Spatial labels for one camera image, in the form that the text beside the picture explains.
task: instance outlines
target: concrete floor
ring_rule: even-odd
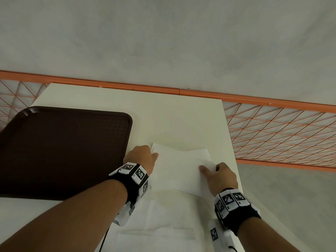
[[[336,104],[336,0],[1,0],[0,69]]]
[[[238,164],[243,187],[314,252],[336,248],[336,173]]]

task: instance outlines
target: plastic tray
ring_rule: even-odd
[[[0,196],[64,200],[122,165],[126,113],[34,106],[0,133]]]

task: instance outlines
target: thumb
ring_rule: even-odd
[[[153,161],[156,162],[157,158],[159,157],[159,153],[153,153],[152,154],[152,158],[153,158]]]
[[[199,166],[199,171],[201,172],[201,174],[205,176],[207,180],[213,175],[212,172],[208,168],[206,168],[204,165]]]

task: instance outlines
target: forearm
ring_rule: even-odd
[[[299,252],[267,223],[256,217],[241,224],[238,238],[246,252]]]
[[[0,252],[92,252],[126,200],[122,183],[102,182],[44,212],[1,244]]]

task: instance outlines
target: white table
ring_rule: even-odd
[[[125,112],[133,119],[127,151],[153,142],[185,151],[207,148],[213,162],[225,162],[236,173],[242,190],[219,99],[51,84],[33,105]],[[0,242],[55,203],[0,198]],[[243,251],[235,236],[233,241]]]

